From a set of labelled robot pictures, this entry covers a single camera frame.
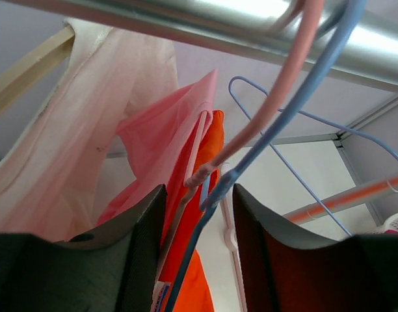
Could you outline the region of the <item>orange t shirt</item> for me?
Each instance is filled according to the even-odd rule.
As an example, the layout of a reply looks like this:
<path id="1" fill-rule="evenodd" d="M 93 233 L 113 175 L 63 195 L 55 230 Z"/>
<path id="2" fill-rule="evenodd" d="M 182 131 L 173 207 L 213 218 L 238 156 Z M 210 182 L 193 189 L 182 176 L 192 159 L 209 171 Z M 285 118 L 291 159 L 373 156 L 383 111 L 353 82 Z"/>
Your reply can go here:
<path id="1" fill-rule="evenodd" d="M 197 170 L 201 165 L 210 161 L 216 156 L 224 145 L 224 113 L 221 110 L 213 111 L 213 119 L 207 133 L 203 137 L 196 155 L 194 169 Z M 170 181 L 166 186 L 167 201 L 165 224 L 163 226 L 163 236 L 166 236 L 171 221 L 176 213 L 178 204 L 182 197 L 187 193 L 187 188 L 183 186 L 185 179 L 185 169 L 189 160 L 188 152 L 194 135 L 191 135 L 184 145 L 175 168 L 170 176 Z M 193 199 L 187 204 L 179 224 L 173 245 L 168 252 L 166 262 L 159 276 L 159 281 L 173 283 L 178 273 L 178 268 L 182 262 L 186 247 L 188 246 L 193 229 L 202 217 L 200 211 L 200 192 L 198 189 Z M 202 262 L 198 252 L 192 255 L 189 268 L 186 272 L 182 288 L 180 289 L 178 300 L 174 307 L 175 311 L 213 311 L 213 301 L 208 282 L 204 273 Z"/>

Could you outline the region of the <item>pink wire hanger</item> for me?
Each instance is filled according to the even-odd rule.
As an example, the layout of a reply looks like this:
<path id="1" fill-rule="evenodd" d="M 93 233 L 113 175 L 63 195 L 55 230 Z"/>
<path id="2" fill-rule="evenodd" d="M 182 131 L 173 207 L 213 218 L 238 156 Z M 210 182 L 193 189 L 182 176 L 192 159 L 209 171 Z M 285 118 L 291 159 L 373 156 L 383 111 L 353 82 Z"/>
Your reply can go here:
<path id="1" fill-rule="evenodd" d="M 185 187 L 195 189 L 201 185 L 209 174 L 254 138 L 271 121 L 290 92 L 307 59 L 315 39 L 324 3 L 324 1 L 313 0 L 304 2 L 301 23 L 290 52 L 262 106 L 251 121 L 223 147 L 217 156 L 201 165 L 190 178 L 185 180 Z"/>

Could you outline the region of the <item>pink t shirt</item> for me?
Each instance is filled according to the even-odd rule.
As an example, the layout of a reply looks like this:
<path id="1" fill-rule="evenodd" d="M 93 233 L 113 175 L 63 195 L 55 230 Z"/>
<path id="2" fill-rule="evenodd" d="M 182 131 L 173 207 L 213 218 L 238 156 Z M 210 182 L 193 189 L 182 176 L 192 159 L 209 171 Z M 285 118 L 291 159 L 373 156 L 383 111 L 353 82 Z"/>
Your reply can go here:
<path id="1" fill-rule="evenodd" d="M 217 71 L 180 88 L 118 124 L 116 134 L 127 151 L 134 182 L 105 208 L 102 224 L 137 204 L 157 185 L 183 196 L 183 182 L 224 145 L 224 114 L 214 110 Z"/>

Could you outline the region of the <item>cream white t shirt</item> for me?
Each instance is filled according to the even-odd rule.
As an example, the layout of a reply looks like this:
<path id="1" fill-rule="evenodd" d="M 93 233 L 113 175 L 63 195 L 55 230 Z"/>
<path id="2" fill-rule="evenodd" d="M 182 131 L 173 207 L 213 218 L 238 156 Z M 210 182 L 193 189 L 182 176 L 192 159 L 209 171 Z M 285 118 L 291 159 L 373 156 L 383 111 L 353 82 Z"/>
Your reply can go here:
<path id="1" fill-rule="evenodd" d="M 178 89 L 170 40 L 68 18 L 66 71 L 0 162 L 0 233 L 69 239 L 93 226 L 117 125 Z"/>

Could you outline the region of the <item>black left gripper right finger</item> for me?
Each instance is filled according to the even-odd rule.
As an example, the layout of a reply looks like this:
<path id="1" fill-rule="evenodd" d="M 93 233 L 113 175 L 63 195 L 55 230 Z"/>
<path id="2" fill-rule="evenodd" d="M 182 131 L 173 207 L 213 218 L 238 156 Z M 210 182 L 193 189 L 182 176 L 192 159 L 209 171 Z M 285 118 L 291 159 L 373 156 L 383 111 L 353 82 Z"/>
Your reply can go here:
<path id="1" fill-rule="evenodd" d="M 398 234 L 335 241 L 233 187 L 249 311 L 398 311 Z"/>

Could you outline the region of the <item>beige wooden hanger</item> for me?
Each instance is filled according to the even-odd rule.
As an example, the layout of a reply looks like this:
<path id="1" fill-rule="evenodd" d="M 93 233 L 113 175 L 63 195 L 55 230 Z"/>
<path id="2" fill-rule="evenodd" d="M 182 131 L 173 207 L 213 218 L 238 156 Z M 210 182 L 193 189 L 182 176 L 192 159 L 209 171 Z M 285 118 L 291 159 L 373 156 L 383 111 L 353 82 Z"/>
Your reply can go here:
<path id="1" fill-rule="evenodd" d="M 0 115 L 72 52 L 75 32 L 66 26 L 0 75 Z"/>

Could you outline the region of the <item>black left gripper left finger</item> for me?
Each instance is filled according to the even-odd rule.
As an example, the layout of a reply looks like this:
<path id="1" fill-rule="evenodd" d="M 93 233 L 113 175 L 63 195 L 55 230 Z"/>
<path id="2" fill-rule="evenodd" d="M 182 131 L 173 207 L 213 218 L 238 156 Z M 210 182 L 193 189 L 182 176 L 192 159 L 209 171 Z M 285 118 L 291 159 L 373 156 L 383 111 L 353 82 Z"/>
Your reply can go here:
<path id="1" fill-rule="evenodd" d="M 0 311 L 149 311 L 166 189 L 68 242 L 0 233 Z"/>

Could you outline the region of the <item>magenta t shirt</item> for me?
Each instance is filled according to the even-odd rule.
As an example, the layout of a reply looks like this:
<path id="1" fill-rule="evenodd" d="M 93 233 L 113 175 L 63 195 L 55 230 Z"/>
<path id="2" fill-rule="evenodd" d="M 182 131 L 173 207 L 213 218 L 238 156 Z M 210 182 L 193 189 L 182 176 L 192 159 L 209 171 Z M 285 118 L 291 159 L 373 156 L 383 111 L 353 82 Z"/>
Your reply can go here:
<path id="1" fill-rule="evenodd" d="M 384 230 L 385 234 L 398 234 L 398 229 L 396 228 L 388 228 Z"/>

